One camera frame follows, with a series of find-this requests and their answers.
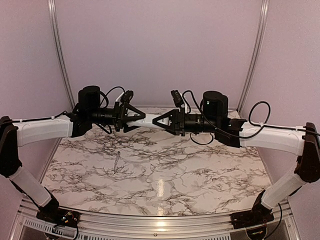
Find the white remote control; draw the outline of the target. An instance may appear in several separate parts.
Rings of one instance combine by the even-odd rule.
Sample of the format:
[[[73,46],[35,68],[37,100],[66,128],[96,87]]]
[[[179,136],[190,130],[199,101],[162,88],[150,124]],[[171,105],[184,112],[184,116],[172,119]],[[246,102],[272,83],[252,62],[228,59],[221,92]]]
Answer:
[[[136,125],[136,126],[139,126],[139,127],[144,127],[144,128],[161,129],[160,126],[153,124],[153,119],[155,119],[157,117],[160,117],[160,116],[161,116],[160,114],[147,113],[145,115],[144,119],[139,119],[139,120],[136,120],[136,121],[129,121],[128,123],[131,123],[132,125]],[[163,124],[165,126],[169,126],[171,124],[168,117],[166,117],[164,119],[161,119],[161,120],[158,120],[157,122],[159,124]]]

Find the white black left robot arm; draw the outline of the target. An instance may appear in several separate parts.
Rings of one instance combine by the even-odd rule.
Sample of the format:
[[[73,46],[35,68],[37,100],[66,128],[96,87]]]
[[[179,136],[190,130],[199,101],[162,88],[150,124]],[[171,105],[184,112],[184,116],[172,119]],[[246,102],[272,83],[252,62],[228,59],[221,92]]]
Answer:
[[[12,120],[8,116],[0,119],[0,174],[9,179],[14,187],[27,195],[43,210],[53,223],[63,219],[63,211],[57,199],[23,167],[18,148],[25,145],[59,138],[83,136],[93,125],[101,129],[106,126],[119,131],[131,121],[142,120],[145,113],[130,105],[133,91],[123,92],[114,107],[102,106],[107,100],[100,87],[90,85],[78,92],[78,103],[72,112],[57,116]]]

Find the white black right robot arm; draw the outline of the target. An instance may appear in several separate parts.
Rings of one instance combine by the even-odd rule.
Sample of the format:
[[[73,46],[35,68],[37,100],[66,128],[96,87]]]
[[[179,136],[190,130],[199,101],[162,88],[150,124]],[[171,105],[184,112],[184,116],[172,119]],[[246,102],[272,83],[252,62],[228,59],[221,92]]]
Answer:
[[[228,117],[228,97],[218,91],[203,93],[196,107],[199,114],[186,113],[184,97],[177,90],[171,91],[176,109],[152,120],[152,123],[173,135],[185,133],[210,133],[214,139],[229,147],[258,147],[292,153],[297,165],[276,183],[260,193],[248,212],[252,224],[263,220],[279,202],[294,194],[306,183],[320,179],[319,134],[313,123],[287,127],[253,123],[245,119]]]

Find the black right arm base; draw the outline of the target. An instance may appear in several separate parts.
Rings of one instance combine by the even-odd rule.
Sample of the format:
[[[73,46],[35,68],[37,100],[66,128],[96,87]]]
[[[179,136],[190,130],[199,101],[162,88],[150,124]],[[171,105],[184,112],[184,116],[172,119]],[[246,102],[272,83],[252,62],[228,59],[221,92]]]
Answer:
[[[262,225],[275,219],[272,210],[264,207],[260,201],[256,201],[251,210],[232,213],[230,218],[234,229]]]

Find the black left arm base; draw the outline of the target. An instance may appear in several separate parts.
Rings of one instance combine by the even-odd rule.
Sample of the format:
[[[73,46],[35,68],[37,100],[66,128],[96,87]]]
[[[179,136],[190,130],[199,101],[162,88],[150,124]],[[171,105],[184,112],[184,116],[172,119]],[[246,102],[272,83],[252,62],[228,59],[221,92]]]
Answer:
[[[74,210],[60,208],[56,199],[51,199],[48,204],[41,206],[36,218],[57,226],[76,228],[78,226],[80,213]]]

